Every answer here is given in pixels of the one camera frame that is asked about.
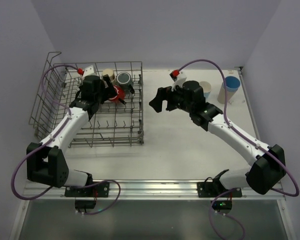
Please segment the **red mug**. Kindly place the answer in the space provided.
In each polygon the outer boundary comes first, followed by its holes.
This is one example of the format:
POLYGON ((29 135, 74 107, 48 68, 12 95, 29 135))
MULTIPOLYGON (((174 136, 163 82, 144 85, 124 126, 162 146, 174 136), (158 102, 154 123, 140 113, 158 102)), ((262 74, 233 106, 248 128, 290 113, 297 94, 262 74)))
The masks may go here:
POLYGON ((114 90, 116 92, 116 96, 111 97, 108 100, 112 103, 115 103, 115 104, 126 105, 126 101, 125 101, 126 93, 125 93, 125 91, 119 86, 114 85, 113 87, 114 87, 114 90))

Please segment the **tall beige cup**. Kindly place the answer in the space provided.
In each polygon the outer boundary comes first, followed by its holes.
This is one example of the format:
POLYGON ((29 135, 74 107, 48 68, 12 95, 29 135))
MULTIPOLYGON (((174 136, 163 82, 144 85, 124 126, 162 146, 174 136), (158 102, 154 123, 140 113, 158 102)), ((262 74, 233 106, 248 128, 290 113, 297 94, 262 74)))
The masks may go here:
POLYGON ((218 93, 217 101, 220 104, 225 104, 233 97, 233 95, 237 92, 237 90, 238 90, 238 87, 231 88, 222 83, 219 93, 218 93))

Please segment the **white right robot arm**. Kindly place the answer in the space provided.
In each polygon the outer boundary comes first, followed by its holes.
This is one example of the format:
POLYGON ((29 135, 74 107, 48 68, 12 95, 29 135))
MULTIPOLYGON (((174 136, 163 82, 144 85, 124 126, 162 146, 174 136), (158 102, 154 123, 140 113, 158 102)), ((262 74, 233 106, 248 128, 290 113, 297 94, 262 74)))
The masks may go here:
POLYGON ((197 81, 186 81, 176 88, 160 87, 149 105, 160 113, 163 101, 167 102, 167 111, 180 109, 187 112, 195 125, 222 139, 248 163, 242 169, 225 169, 216 175, 210 187, 216 195, 237 188, 251 188, 264 195, 286 175, 282 167, 285 165, 284 150, 277 144, 269 146, 251 135, 247 136, 248 140, 240 137, 233 130, 235 125, 226 122, 222 110, 206 101, 203 88, 197 81))

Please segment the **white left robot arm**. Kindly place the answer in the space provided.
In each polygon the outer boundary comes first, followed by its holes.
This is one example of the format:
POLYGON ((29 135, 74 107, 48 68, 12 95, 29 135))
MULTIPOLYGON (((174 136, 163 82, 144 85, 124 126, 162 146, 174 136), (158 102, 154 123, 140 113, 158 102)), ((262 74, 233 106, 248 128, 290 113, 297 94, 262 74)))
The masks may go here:
POLYGON ((109 77, 102 80, 96 75, 86 76, 57 127, 40 143, 30 143, 27 147, 27 179, 56 188, 87 186, 91 175, 70 169, 64 154, 100 105, 116 96, 117 91, 109 77))

